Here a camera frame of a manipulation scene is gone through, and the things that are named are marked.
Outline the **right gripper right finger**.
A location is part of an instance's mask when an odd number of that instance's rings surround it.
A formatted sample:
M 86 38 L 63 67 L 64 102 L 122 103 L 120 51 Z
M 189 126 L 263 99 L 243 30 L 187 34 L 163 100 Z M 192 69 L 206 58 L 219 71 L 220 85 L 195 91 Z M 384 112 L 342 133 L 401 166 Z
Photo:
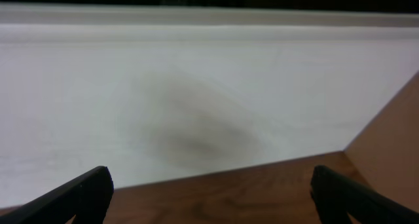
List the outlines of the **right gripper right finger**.
M 418 224 L 418 213 L 343 176 L 326 166 L 316 166 L 310 182 L 312 200 L 322 224 Z

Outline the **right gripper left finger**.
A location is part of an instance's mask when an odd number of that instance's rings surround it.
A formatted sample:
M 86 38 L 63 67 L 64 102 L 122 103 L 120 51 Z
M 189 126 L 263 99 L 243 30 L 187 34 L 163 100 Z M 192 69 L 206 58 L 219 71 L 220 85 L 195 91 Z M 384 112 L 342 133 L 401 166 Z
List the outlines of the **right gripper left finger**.
M 1 216 L 1 224 L 102 224 L 114 193 L 106 166 L 98 166 Z

